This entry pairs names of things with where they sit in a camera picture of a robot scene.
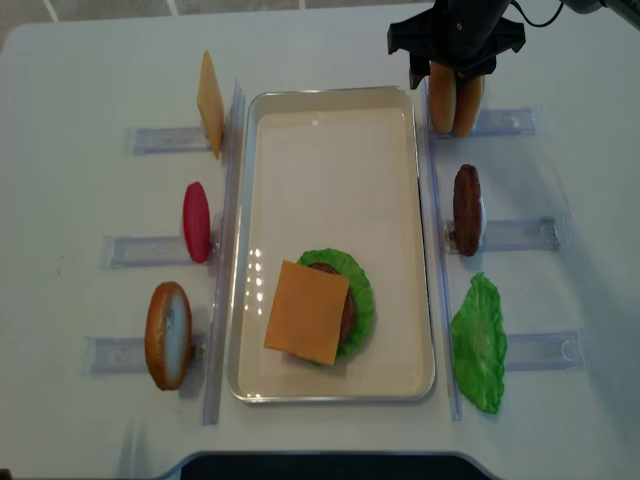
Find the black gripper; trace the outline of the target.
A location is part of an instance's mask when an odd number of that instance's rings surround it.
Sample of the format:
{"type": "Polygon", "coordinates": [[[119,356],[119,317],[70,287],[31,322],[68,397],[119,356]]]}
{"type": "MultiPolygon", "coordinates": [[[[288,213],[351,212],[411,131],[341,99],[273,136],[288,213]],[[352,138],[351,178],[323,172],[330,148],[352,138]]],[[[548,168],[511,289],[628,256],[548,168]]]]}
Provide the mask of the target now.
{"type": "Polygon", "coordinates": [[[525,44],[522,23],[503,17],[508,0],[441,0],[423,13],[390,25],[388,52],[409,54],[409,85],[431,73],[431,60],[454,68],[457,80],[491,74],[496,57],[525,44]]]}

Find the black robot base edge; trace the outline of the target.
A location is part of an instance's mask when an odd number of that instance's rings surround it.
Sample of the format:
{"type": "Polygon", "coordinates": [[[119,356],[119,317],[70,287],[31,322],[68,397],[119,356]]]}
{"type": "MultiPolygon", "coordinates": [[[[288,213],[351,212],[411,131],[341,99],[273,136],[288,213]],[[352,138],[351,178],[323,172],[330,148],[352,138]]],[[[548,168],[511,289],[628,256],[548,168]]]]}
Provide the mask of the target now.
{"type": "Polygon", "coordinates": [[[187,462],[181,479],[487,479],[471,462],[447,455],[211,454],[187,462]]]}

